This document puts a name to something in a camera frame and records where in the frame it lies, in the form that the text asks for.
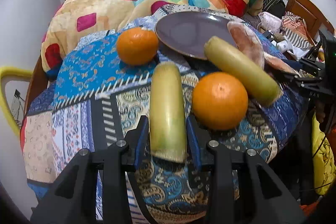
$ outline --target patchwork bedspread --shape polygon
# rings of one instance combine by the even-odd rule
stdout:
[[[151,76],[158,62],[173,61],[179,67],[185,115],[189,115],[193,88],[202,76],[215,71],[215,67],[207,62],[186,59],[164,45],[161,45],[155,61],[137,71],[125,67],[115,54],[116,39],[125,29],[135,26],[153,29],[163,16],[189,8],[241,22],[235,16],[214,10],[161,4],[153,15],[138,18],[118,32],[106,30],[83,37],[76,49],[64,59],[56,83],[36,99],[47,101],[43,109],[38,108],[39,104],[32,104],[32,111],[29,111],[21,131],[25,136],[22,147],[28,183],[39,198],[78,150],[106,149],[136,128],[141,115],[148,116]],[[258,35],[265,52],[284,58],[265,37],[251,29]],[[83,79],[95,75],[93,81],[87,82],[87,87],[77,83],[82,78],[81,68],[84,73],[92,74],[84,75]],[[266,162],[272,160],[293,133],[306,103],[289,88],[284,87],[283,91],[284,95],[269,108],[261,108],[250,101],[239,126],[229,131],[212,132],[213,138],[229,149],[245,151],[253,148]],[[178,165],[153,159],[148,150],[147,147],[140,169],[135,174],[127,174],[133,223],[188,223],[204,216],[211,189],[209,173],[195,170],[190,153],[186,163]],[[51,170],[47,169],[51,166],[50,155],[53,155],[54,164]],[[101,176],[99,173],[97,219],[102,218]],[[235,172],[234,185],[235,198],[239,198]]]
[[[263,0],[66,0],[53,17],[41,46],[44,71],[56,77],[64,57],[77,46],[81,37],[115,29],[139,17],[152,14],[157,1],[209,8],[238,17],[247,11],[257,15]]]

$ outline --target orange fabric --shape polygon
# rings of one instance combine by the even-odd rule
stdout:
[[[305,216],[309,216],[313,211],[315,211],[317,204],[319,204],[319,201],[316,201],[310,205],[300,205],[300,208],[303,210]]]
[[[226,13],[228,13],[228,10],[227,10],[227,7],[224,3],[223,0],[209,0],[213,5],[214,7],[216,7],[217,9],[225,9]]]
[[[293,33],[299,35],[300,37],[306,39],[310,44],[315,46],[308,30],[305,19],[294,15],[291,12],[287,12],[282,18],[283,26],[290,29]]]

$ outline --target striped cloth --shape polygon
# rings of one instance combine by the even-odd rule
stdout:
[[[294,47],[308,49],[312,46],[311,37],[307,31],[305,20],[291,12],[286,12],[282,18],[286,37]]]
[[[262,2],[263,12],[267,12],[272,5],[277,4],[278,2],[280,2],[280,0],[263,0]]]
[[[126,176],[126,187],[127,187],[127,197],[128,197],[128,204],[131,211],[131,218],[133,224],[150,224],[149,221],[144,217],[142,214],[137,200],[135,199],[135,195],[132,189],[132,186],[128,180],[127,173],[125,172]]]

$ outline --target purple plate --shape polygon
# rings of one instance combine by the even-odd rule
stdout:
[[[207,60],[204,44],[214,35],[237,47],[227,29],[228,22],[228,19],[214,14],[178,12],[161,18],[155,32],[169,48],[186,56]]]

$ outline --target black bag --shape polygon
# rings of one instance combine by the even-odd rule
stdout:
[[[269,12],[278,18],[285,15],[286,5],[282,0],[264,0],[262,4],[263,12]]]

